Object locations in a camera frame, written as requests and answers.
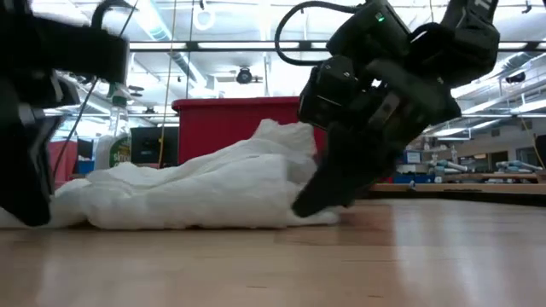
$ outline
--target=white towel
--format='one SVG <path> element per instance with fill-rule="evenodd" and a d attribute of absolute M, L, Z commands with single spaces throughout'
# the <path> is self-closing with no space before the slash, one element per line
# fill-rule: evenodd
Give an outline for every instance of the white towel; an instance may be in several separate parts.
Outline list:
<path fill-rule="evenodd" d="M 316 170 L 313 129 L 265 119 L 245 141 L 178 167 L 124 163 L 68 182 L 46 228 L 88 220 L 101 229 L 282 228 L 338 221 L 333 211 L 296 217 L 290 205 Z M 24 226 L 0 211 L 0 227 Z"/>

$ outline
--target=table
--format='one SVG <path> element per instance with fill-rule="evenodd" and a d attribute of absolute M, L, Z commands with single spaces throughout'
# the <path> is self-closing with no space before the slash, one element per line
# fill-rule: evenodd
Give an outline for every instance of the table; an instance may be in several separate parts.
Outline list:
<path fill-rule="evenodd" d="M 445 175 L 442 176 L 443 182 L 453 182 L 453 181 L 479 181 L 484 182 L 489 179 L 515 179 L 515 180 L 529 180 L 536 181 L 537 174 L 507 174 L 507 173 L 464 173 L 464 174 L 455 174 L 455 175 Z"/>
<path fill-rule="evenodd" d="M 370 191 L 407 192 L 409 184 L 378 183 Z M 486 192 L 505 194 L 546 194 L 543 183 L 418 183 L 417 192 Z"/>
<path fill-rule="evenodd" d="M 360 201 L 337 227 L 0 231 L 18 307 L 543 306 L 546 211 Z"/>

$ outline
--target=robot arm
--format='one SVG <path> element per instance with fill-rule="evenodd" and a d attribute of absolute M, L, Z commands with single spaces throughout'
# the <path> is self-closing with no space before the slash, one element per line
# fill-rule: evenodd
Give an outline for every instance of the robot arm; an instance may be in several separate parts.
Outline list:
<path fill-rule="evenodd" d="M 299 120 L 328 131 L 328 149 L 296 201 L 310 216 L 347 206 L 376 178 L 392 173 L 396 158 L 428 125 L 461 115 L 450 89 L 494 67 L 499 33 L 491 24 L 498 0 L 452 0 L 444 19 L 410 32 L 387 0 L 368 0 L 330 38 L 325 61 L 313 65 L 300 96 Z M 294 7 L 280 32 L 309 1 Z M 283 60 L 286 56 L 277 48 Z"/>
<path fill-rule="evenodd" d="M 40 226 L 51 218 L 54 193 L 47 144 L 62 121 L 43 109 L 80 103 L 75 86 L 55 70 L 123 83 L 129 43 L 100 27 L 34 16 L 28 0 L 0 3 L 0 37 L 7 46 L 0 59 L 0 136 L 11 149 L 0 154 L 8 162 L 0 208 Z"/>

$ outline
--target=security camera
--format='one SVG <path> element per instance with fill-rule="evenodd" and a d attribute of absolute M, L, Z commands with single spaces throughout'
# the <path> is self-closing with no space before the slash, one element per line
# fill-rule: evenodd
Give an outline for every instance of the security camera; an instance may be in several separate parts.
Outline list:
<path fill-rule="evenodd" d="M 253 75 L 250 73 L 250 68 L 241 67 L 239 73 L 237 73 L 237 78 L 235 79 L 238 84 L 249 84 L 253 81 Z"/>
<path fill-rule="evenodd" d="M 526 80 L 526 73 L 520 72 L 514 76 L 510 76 L 504 79 L 508 84 L 521 83 Z"/>

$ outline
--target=red bin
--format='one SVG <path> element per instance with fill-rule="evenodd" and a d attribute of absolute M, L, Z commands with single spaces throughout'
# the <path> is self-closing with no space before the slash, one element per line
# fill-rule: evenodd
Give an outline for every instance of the red bin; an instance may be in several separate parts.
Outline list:
<path fill-rule="evenodd" d="M 298 122 L 298 97 L 181 99 L 172 103 L 180 116 L 178 163 L 211 154 L 252 136 L 262 119 Z M 315 129 L 317 148 L 325 133 Z"/>

